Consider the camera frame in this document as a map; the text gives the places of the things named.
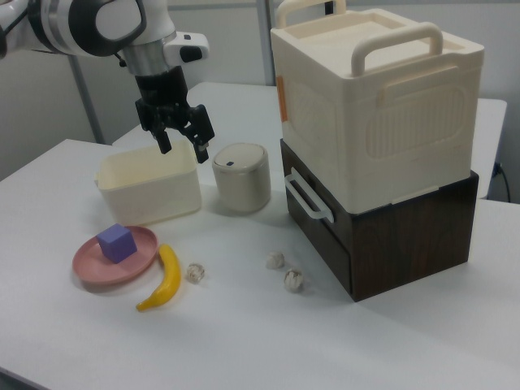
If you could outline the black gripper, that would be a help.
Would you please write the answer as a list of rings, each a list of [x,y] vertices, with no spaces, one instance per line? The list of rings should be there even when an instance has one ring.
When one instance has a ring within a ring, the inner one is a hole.
[[[162,154],[171,151],[167,128],[182,130],[193,145],[198,163],[208,160],[210,140],[215,137],[206,107],[191,107],[187,102],[188,87],[181,66],[154,76],[135,76],[141,98],[136,109],[141,127],[148,130]]]

